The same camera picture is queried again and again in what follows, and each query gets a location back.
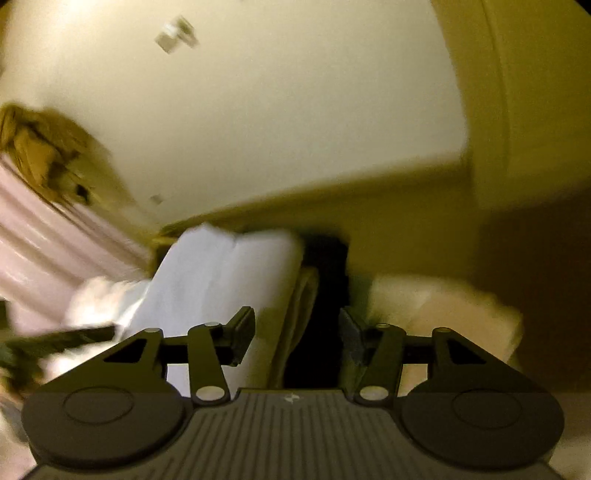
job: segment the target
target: wall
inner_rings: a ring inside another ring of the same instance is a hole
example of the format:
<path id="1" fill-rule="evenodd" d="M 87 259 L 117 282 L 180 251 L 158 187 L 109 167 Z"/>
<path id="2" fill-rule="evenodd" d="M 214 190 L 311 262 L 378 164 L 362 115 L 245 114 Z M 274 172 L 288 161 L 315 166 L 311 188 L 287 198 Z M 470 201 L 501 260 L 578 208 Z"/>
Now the wall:
<path id="1" fill-rule="evenodd" d="M 199 45 L 167 55 L 178 14 Z M 0 96 L 80 122 L 162 223 L 457 164 L 467 139 L 428 0 L 16 0 Z"/>

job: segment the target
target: ribbed gray surface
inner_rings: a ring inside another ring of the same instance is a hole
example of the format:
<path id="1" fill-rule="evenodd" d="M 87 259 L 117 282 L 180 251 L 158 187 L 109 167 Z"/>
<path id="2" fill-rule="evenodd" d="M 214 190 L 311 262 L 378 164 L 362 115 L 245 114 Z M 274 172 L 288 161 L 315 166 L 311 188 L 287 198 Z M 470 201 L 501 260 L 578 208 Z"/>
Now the ribbed gray surface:
<path id="1" fill-rule="evenodd" d="M 174 446 L 143 465 L 100 475 L 40 467 L 27 478 L 560 479 L 541 463 L 509 473 L 473 473 L 447 466 L 413 447 L 387 412 L 353 405 L 340 391 L 242 392 L 232 404 L 197 411 Z"/>

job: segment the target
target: tan fabric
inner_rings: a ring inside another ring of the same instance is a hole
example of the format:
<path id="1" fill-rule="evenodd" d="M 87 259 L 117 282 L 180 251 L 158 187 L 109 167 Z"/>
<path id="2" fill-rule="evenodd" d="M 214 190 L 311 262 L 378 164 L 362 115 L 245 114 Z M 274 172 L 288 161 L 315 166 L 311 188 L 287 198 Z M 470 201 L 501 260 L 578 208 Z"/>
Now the tan fabric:
<path id="1" fill-rule="evenodd" d="M 79 182 L 66 181 L 71 176 L 67 164 L 86 153 L 91 140 L 84 129 L 52 109 L 36 112 L 7 103 L 0 110 L 0 148 L 49 202 L 66 195 L 76 199 L 70 189 Z"/>

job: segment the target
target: metal screw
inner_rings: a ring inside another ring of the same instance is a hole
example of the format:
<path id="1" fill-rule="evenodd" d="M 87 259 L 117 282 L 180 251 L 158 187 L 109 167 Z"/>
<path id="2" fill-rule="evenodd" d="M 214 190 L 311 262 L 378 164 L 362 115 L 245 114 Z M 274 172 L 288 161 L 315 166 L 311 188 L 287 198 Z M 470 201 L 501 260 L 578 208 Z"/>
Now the metal screw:
<path id="1" fill-rule="evenodd" d="M 201 401 L 216 401 L 223 398 L 226 391 L 222 387 L 215 385 L 208 385 L 207 387 L 201 387 L 195 392 L 195 396 Z"/>
<path id="2" fill-rule="evenodd" d="M 359 392 L 359 396 L 367 401 L 382 401 L 388 398 L 388 395 L 390 395 L 388 390 L 377 385 L 363 387 Z"/>

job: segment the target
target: pink curtain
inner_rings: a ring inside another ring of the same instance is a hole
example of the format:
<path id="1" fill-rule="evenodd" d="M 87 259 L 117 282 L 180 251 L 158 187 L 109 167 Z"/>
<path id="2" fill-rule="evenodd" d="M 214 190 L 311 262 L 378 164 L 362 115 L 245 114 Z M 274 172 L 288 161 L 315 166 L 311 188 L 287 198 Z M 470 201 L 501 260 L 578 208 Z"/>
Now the pink curtain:
<path id="1" fill-rule="evenodd" d="M 20 333 L 55 329 L 88 278 L 145 278 L 149 252 L 82 205 L 54 205 L 0 156 L 0 296 Z"/>

